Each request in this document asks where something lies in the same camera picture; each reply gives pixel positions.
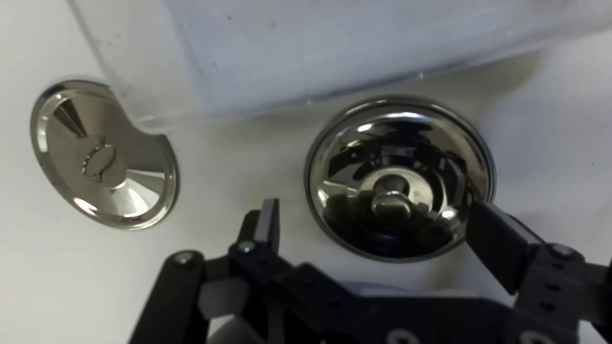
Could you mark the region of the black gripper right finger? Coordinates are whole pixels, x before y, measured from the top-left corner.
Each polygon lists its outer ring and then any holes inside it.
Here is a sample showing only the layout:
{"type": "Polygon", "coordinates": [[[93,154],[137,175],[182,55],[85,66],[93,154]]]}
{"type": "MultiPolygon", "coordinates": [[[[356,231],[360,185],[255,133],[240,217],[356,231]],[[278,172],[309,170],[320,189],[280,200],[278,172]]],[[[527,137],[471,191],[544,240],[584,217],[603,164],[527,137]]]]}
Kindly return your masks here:
{"type": "Polygon", "coordinates": [[[471,206],[467,244],[509,294],[542,290],[540,267],[548,242],[494,202],[477,200],[471,206]]]}

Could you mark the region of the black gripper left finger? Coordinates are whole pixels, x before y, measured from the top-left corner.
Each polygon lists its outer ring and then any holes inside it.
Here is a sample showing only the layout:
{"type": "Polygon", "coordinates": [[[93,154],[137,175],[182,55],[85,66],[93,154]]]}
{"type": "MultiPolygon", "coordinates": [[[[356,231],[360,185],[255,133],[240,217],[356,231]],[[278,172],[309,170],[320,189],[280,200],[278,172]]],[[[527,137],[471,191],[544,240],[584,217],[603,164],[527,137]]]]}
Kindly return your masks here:
{"type": "Polygon", "coordinates": [[[269,280],[280,267],[280,200],[267,198],[259,210],[251,210],[230,248],[236,271],[251,280],[269,280]]]}

